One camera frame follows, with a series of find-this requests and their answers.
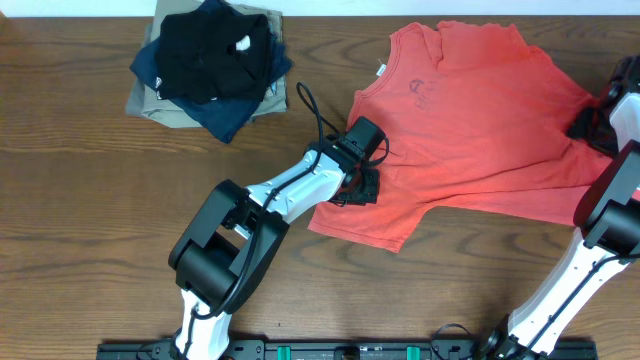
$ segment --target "wooden tabletop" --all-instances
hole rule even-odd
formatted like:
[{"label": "wooden tabletop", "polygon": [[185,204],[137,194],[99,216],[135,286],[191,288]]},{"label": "wooden tabletop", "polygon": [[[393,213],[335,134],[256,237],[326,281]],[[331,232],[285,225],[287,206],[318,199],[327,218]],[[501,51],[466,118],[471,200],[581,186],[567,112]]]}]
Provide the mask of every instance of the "wooden tabletop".
[{"label": "wooden tabletop", "polygon": [[[597,92],[640,48],[625,17],[458,17],[514,23],[580,85]],[[204,129],[124,115],[128,70],[149,18],[0,19],[0,359],[91,359],[105,340],[172,334],[182,299],[169,251],[211,189],[246,186],[300,160],[315,121],[304,81],[344,128],[353,93],[376,79],[388,35],[442,17],[285,18],[290,111],[230,145]],[[437,208],[399,254],[293,224],[264,281],[232,321],[271,339],[418,339],[457,322],[493,328],[542,282],[572,229]],[[602,359],[640,357],[640,267],[616,276],[566,336]]]}]

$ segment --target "shirt tag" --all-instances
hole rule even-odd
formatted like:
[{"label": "shirt tag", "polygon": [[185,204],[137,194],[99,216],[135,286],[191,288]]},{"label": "shirt tag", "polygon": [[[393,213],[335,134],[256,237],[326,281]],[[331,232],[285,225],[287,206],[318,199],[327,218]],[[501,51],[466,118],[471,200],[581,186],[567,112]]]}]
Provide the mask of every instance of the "shirt tag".
[{"label": "shirt tag", "polygon": [[378,69],[378,72],[376,73],[377,76],[382,75],[382,73],[387,69],[387,65],[382,64],[380,65],[380,69]]}]

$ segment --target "red shirt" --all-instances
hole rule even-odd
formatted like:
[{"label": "red shirt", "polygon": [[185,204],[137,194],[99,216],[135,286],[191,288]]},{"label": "red shirt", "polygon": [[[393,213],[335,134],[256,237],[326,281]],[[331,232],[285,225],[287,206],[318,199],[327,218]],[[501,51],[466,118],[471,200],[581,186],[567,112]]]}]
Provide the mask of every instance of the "red shirt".
[{"label": "red shirt", "polygon": [[397,252],[436,206],[571,224],[610,162],[564,135],[593,103],[514,25],[410,24],[391,35],[385,72],[356,92],[348,119],[389,137],[378,203],[320,204],[309,229]]}]

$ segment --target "white wall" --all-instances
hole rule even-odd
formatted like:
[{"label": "white wall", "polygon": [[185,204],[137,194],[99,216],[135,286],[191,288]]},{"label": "white wall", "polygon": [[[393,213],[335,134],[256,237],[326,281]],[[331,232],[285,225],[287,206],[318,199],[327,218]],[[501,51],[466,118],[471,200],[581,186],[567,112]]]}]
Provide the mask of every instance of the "white wall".
[{"label": "white wall", "polygon": [[[640,15],[638,0],[230,0],[288,16]],[[0,0],[8,17],[152,16],[155,0]]]}]

